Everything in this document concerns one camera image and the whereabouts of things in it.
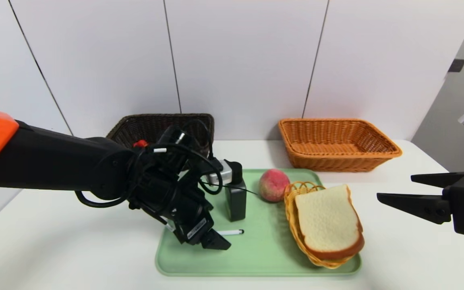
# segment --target robotic arm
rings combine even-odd
[[[464,125],[464,115],[458,119]],[[454,220],[454,231],[464,235],[464,172],[411,176],[418,183],[442,187],[440,196],[377,193],[377,199],[411,215],[443,224]]]
[[[128,201],[130,209],[142,209],[163,224],[171,220],[180,243],[226,250],[230,243],[212,229],[213,207],[198,187],[219,193],[223,166],[195,151],[198,146],[174,125],[155,145],[127,149],[106,138],[59,134],[0,113],[0,187],[75,191],[91,207]],[[238,163],[230,164],[238,169]],[[180,178],[185,165],[190,169]],[[215,191],[205,186],[203,176],[214,176]],[[82,191],[109,202],[92,202]]]

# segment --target white marker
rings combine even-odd
[[[222,236],[243,235],[244,230],[219,231],[217,233]]]

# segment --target white wall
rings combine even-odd
[[[464,0],[331,0],[304,117],[413,137],[464,39]]]
[[[464,42],[457,54],[464,59]],[[464,67],[449,73],[433,106],[418,128],[413,143],[449,171],[464,171]]]
[[[75,136],[180,112],[162,0],[11,0]]]
[[[410,139],[464,38],[464,0],[11,0],[75,135],[210,112],[216,139],[357,117]]]
[[[216,139],[280,138],[300,118],[327,0],[166,0],[182,112]]]
[[[0,0],[0,111],[29,125],[69,134],[6,0]],[[0,210],[19,191],[0,188]]]

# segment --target green tray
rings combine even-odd
[[[266,169],[244,169],[247,189],[258,192],[259,179]],[[318,176],[306,169],[282,169],[291,182],[313,181]],[[200,245],[180,244],[164,230],[157,249],[156,266],[166,276],[338,276],[351,275],[361,268],[356,255],[337,269],[317,267],[300,251],[289,229],[284,202],[268,203],[253,193],[246,198],[246,218],[230,222],[225,195],[206,198],[217,231],[244,229],[243,235],[226,236],[232,244],[226,251],[204,250]]]

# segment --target orange wicker basket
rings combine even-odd
[[[296,168],[368,172],[402,155],[385,134],[359,119],[283,119],[278,127]]]

